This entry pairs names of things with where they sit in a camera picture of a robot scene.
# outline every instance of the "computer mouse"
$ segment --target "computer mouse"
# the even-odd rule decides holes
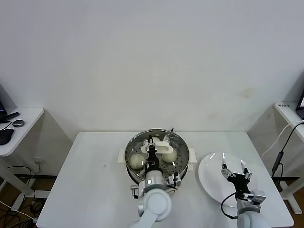
[[[13,122],[13,126],[14,127],[22,127],[24,125],[24,121],[23,120],[15,120]]]
[[[6,129],[0,131],[0,145],[7,144],[10,141],[13,133],[14,133],[14,129]]]

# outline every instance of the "stainless steel pot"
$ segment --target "stainless steel pot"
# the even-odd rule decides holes
[[[144,180],[144,167],[138,170],[132,169],[130,166],[130,157],[133,154],[141,154],[145,159],[148,158],[148,154],[142,153],[141,147],[148,141],[148,137],[157,137],[161,141],[167,141],[177,151],[177,159],[174,162],[167,163],[162,159],[161,154],[157,154],[160,161],[160,167],[163,171],[163,177],[167,181],[168,177],[174,172],[180,174],[181,179],[185,176],[189,162],[189,149],[185,141],[174,132],[170,132],[164,129],[150,129],[143,131],[134,136],[128,143],[125,149],[125,161],[127,164],[127,171],[135,183],[139,183]]]

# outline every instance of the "laptop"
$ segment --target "laptop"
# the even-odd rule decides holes
[[[1,101],[0,101],[0,118],[7,115],[7,112],[5,111]]]
[[[295,112],[304,120],[304,91],[301,95],[301,99],[295,109]]]

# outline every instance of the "electrical outlet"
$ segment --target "electrical outlet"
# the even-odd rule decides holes
[[[46,163],[46,161],[43,158],[40,158],[40,157],[33,158],[33,160],[34,160],[35,164],[37,164],[37,165],[41,165],[41,164]]]

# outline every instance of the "white cable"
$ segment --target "white cable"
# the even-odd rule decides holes
[[[294,123],[299,123],[299,122],[304,122],[304,120],[294,121],[294,122],[291,122],[290,124],[288,124],[288,125],[281,131],[281,133],[279,134],[279,136],[278,136],[278,138],[276,139],[276,141],[274,142],[274,144],[272,144],[271,147],[269,147],[269,149],[266,150],[266,151],[262,154],[262,157],[261,157],[261,158],[263,159],[264,155],[265,155],[268,151],[270,151],[271,148],[273,148],[273,146],[274,146],[274,145],[276,144],[276,142],[279,140],[279,138],[281,137],[281,135],[283,134],[283,132],[285,131],[285,129],[286,129],[287,127],[289,127],[290,125],[292,125],[292,124],[294,124]]]
[[[6,204],[3,203],[2,201],[0,201],[0,203],[2,203],[3,205],[5,205],[5,206],[7,206],[8,208],[11,209],[11,207],[10,207],[9,205],[6,205]],[[22,214],[22,215],[25,215],[25,216],[29,217],[29,218],[32,219],[33,221],[37,221],[35,218],[32,218],[31,216],[29,216],[29,215],[27,215],[27,214],[25,214],[25,213],[23,213],[23,212],[20,212],[20,211],[17,211],[17,210],[15,210],[15,211],[16,211],[16,212],[19,212],[19,213]]]

